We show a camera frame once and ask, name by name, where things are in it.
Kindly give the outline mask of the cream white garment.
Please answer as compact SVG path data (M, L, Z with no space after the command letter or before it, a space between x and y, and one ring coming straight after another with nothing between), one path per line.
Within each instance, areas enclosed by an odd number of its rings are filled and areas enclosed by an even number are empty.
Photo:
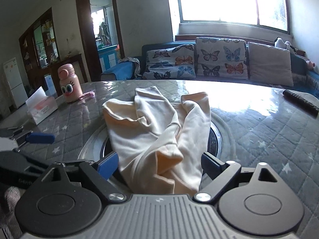
M137 88L133 101L106 101L103 116L119 172L133 193L198 192L211 124L206 93L172 104L155 86Z

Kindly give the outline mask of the blue sofa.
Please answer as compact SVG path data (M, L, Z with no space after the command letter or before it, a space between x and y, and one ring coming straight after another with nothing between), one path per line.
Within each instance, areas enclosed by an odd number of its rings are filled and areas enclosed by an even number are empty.
M136 58L140 62L140 75L138 77L134 76L135 71L135 63L125 61L119 62L117 65L105 70L100 79L102 81L107 80L141 80L142 74L144 74L146 70L146 63L147 63L147 51L150 50L164 50L175 48L179 46L185 45L195 45L195 42L191 42L189 40L186 41L178 41L178 42L168 42L168 43L161 43L161 44L147 44L142 46L142 55L137 56ZM292 69L292 77L294 81L294 86L292 87L293 90L300 91L300 92L308 92L315 97L318 97L318 74L313 71L306 69L306 62L296 56L291 55L291 69ZM247 84L254 84L254 85L262 85L262 86L269 86L272 87L272 84L268 83L260 83L251 80L243 80L243 79L229 79L229 78L221 78L221 77L201 77L199 75L196 76L196 80L203 80L203 81L224 81L224 82L232 82L232 83L247 83Z

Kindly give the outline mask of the black remote control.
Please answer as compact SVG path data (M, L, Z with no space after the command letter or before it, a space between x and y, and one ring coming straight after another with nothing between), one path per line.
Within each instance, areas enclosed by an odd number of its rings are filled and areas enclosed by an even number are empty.
M286 100L290 101L295 106L305 110L307 113L311 114L315 118L318 116L318 107L310 101L307 101L303 97L294 92L291 92L290 90L284 90L282 94L284 98L286 98Z

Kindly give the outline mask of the white tissue box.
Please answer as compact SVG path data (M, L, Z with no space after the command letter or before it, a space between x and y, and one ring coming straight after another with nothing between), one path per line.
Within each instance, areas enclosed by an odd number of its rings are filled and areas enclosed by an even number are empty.
M42 87L38 88L25 103L28 109L27 114L36 125L58 109L55 98L47 96Z

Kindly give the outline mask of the pink cartoon water bottle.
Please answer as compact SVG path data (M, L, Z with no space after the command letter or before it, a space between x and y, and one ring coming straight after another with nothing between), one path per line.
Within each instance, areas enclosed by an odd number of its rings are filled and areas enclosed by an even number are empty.
M58 69L59 84L67 103L79 100L83 95L78 76L72 64L65 64Z

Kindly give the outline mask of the beige plain cushion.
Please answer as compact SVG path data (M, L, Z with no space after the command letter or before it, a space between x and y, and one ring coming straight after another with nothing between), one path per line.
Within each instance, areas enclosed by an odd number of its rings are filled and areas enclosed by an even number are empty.
M250 80L293 87L290 51L248 42Z

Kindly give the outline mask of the right butterfly cushion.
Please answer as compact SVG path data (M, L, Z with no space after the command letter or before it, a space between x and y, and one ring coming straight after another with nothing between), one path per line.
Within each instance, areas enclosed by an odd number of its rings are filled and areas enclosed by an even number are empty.
M246 51L242 39L197 37L197 75L247 80Z

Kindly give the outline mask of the dark wooden cabinet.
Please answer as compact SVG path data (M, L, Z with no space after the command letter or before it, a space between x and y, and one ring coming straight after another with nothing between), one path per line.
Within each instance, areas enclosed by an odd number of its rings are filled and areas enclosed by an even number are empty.
M88 81L80 52L68 48L66 54L59 53L51 8L28 27L20 36L19 44L24 68L33 90L39 87L47 90L45 77L49 76L60 96L62 92L59 87L58 68L68 63L76 66L80 83Z

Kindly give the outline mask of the white refrigerator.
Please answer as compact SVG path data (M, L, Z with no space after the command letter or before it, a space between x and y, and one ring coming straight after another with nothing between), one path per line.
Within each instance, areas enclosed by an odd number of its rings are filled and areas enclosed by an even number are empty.
M25 103L28 96L20 76L16 58L4 62L3 70L11 98L13 99L13 105L18 109Z

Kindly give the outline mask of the butterfly cushion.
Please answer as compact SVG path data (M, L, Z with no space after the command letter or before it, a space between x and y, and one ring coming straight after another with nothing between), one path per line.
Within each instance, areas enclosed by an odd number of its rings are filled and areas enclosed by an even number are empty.
M194 45L149 50L143 79L195 79Z
M246 51L242 39L197 37L197 75L247 80Z

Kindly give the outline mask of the left butterfly cushion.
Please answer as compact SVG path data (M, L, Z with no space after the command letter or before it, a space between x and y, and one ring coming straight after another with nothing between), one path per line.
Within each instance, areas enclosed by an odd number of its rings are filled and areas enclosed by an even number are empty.
M149 50L143 79L195 79L194 45Z

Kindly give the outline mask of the white plush toy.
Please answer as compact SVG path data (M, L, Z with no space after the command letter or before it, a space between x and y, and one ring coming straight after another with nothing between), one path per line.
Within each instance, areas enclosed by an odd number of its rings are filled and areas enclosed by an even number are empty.
M274 42L274 47L279 49L286 49L289 50L291 53L295 53L295 48L292 46L290 41L283 41L282 38L277 37Z

